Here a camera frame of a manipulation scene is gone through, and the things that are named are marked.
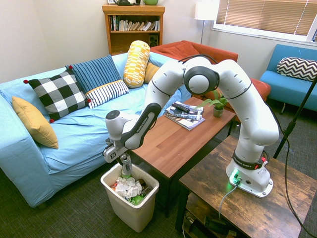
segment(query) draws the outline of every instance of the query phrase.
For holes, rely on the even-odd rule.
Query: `throw pillow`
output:
[[[92,109],[126,93],[129,93],[128,87],[122,80],[118,80],[89,91],[86,97],[90,99],[88,105]]]
[[[56,134],[42,113],[29,102],[12,97],[12,106],[32,138],[42,145],[58,149]]]
[[[131,43],[123,72],[123,81],[128,87],[138,88],[142,86],[149,58],[150,47],[147,43],[143,41]]]
[[[106,83],[121,79],[111,55],[83,63],[67,65],[66,68],[73,70],[84,93]]]
[[[52,78],[25,81],[34,89],[54,122],[77,109],[87,106],[88,102],[71,70]]]
[[[153,78],[154,74],[158,71],[158,69],[159,67],[149,62],[145,70],[144,82],[149,83],[151,79]]]
[[[286,57],[277,64],[277,72],[284,76],[313,81],[317,76],[317,61]]]

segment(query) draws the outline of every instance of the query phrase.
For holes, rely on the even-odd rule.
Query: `white wall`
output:
[[[203,21],[195,4],[203,0],[159,0],[165,6],[163,43],[200,43]],[[0,2],[0,82],[97,59],[108,54],[102,5],[106,0],[8,0]],[[252,77],[265,71],[276,44],[302,46],[211,30],[203,44],[239,54],[238,63]]]
[[[0,1],[0,83],[45,72],[51,63],[33,1]]]

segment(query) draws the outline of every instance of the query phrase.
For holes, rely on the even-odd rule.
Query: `blue sofa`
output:
[[[317,50],[278,44],[273,51],[266,72],[260,78],[260,81],[271,86],[271,93],[268,98],[295,106],[300,106],[312,83],[298,78],[283,76],[277,73],[277,64],[285,57],[298,57],[307,60],[317,60]],[[317,111],[316,102],[317,88],[315,87],[304,108]]]
[[[113,56],[121,77],[127,54]],[[150,62],[161,66],[169,57],[150,54]],[[50,117],[30,85],[23,80],[52,77],[65,68],[40,73],[0,84],[0,167],[19,189],[26,202],[36,207],[50,199],[62,188],[90,173],[105,162],[102,152],[108,132],[105,117],[112,110],[140,114],[143,108],[147,84],[130,89],[130,93],[96,108],[85,107],[55,121],[54,129],[59,149],[52,149],[35,142],[15,111],[11,97],[22,98]],[[164,110],[173,102],[184,102],[191,97],[185,86],[180,87],[170,98]]]

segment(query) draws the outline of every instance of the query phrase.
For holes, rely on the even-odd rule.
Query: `table leg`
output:
[[[229,131],[228,131],[228,134],[227,134],[227,137],[230,135],[231,133],[231,130],[232,130],[232,127],[233,127],[233,124],[234,124],[234,119],[235,117],[231,120],[231,123],[230,123],[230,127],[229,127]]]
[[[186,187],[181,185],[180,194],[179,194],[178,211],[177,211],[176,224],[175,224],[175,229],[177,229],[179,232],[182,232],[182,225],[184,221],[188,195],[189,195],[189,190]]]
[[[171,187],[171,179],[168,180],[168,185],[167,185],[167,193],[166,193],[166,200],[165,200],[165,217],[168,218],[169,216],[169,204],[170,204],[170,187]]]

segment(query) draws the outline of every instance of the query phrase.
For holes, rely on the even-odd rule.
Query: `black and white checkered pillow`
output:
[[[88,105],[71,70],[66,70],[52,78],[32,79],[28,83],[39,96],[53,120],[58,120]]]

